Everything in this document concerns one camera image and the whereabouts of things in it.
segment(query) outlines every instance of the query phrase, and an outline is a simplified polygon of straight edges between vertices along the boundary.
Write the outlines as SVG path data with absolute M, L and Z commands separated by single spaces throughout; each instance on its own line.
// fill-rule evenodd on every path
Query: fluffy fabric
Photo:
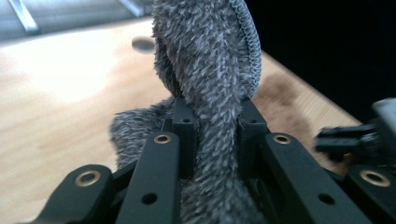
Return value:
M 156 0 L 155 69 L 173 97 L 117 115 L 112 139 L 119 168 L 139 158 L 145 139 L 171 118 L 183 96 L 197 118 L 199 146 L 192 181 L 181 192 L 183 223 L 263 223 L 237 173 L 235 130 L 241 100 L 261 75 L 261 49 L 243 0 Z
M 309 122 L 294 103 L 298 97 L 294 83 L 287 75 L 271 74 L 260 85 L 252 101 L 267 121 L 271 132 L 294 136 L 320 166 L 344 175 L 347 162 L 334 163 L 325 154 L 315 151 L 315 138 Z

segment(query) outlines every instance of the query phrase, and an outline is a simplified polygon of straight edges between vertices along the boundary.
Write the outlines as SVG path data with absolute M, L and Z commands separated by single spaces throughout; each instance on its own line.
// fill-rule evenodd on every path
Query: wooden table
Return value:
M 153 53 L 132 48 L 151 20 L 128 21 L 0 45 L 0 223 L 34 219 L 72 170 L 116 170 L 109 125 L 115 114 L 169 96 Z M 317 132 L 359 122 L 267 54 L 262 76 L 287 73 L 297 105 Z

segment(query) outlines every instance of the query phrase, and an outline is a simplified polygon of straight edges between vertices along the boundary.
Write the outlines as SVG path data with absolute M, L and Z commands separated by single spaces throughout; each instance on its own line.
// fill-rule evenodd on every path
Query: brass grommet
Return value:
M 278 134 L 274 136 L 274 141 L 278 142 L 279 144 L 287 145 L 291 143 L 291 140 L 282 134 Z
M 371 171 L 371 170 L 362 170 L 361 171 L 361 178 L 372 185 L 376 185 L 379 187 L 389 187 L 390 181 L 387 179 L 386 176 L 381 175 L 378 172 Z
M 166 144 L 172 140 L 172 137 L 167 134 L 160 134 L 155 136 L 154 142 L 157 144 Z
M 88 187 L 100 179 L 100 172 L 95 170 L 86 171 L 76 177 L 75 184 L 79 187 Z

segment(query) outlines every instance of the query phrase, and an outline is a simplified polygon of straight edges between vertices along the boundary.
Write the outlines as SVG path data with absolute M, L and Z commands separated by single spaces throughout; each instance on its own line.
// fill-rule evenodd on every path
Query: gray plush toy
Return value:
M 183 223 L 263 223 L 237 172 L 241 100 L 261 75 L 261 49 L 243 0 L 156 0 L 155 69 L 172 97 L 119 113 L 111 126 L 119 168 L 138 160 L 146 138 L 173 116 L 183 96 L 197 118 L 193 180 L 182 183 Z

